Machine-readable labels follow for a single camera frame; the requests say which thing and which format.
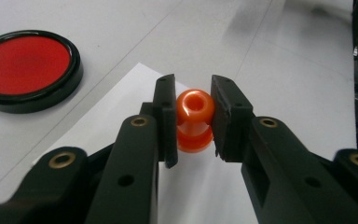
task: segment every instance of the white paper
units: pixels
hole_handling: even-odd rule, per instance
[[[156,71],[138,63],[48,151],[80,147],[90,155],[115,142],[124,119],[153,100]],[[176,95],[186,87],[176,82]],[[158,223],[257,223],[240,164],[216,158],[214,145],[197,154],[179,151],[170,170],[159,165]]]

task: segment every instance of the red lid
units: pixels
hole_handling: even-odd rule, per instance
[[[59,35],[45,31],[1,35],[0,109],[33,112],[55,105],[76,88],[82,71],[75,45]]]

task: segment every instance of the orange object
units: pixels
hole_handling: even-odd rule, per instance
[[[184,152],[200,152],[213,140],[212,97],[205,91],[188,90],[176,100],[178,147]]]

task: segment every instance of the red circular object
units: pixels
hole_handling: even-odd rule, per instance
[[[0,110],[30,113],[56,105],[83,77],[76,46],[47,31],[0,35]]]
[[[56,82],[70,62],[68,49],[44,36],[23,36],[0,44],[0,94],[40,91]]]
[[[179,95],[177,108],[178,147],[184,152],[200,152],[213,140],[212,97],[205,91],[188,90]]]

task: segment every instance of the orange ball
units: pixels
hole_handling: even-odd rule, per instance
[[[200,152],[213,140],[212,97],[201,90],[182,92],[176,100],[178,147],[184,152]]]

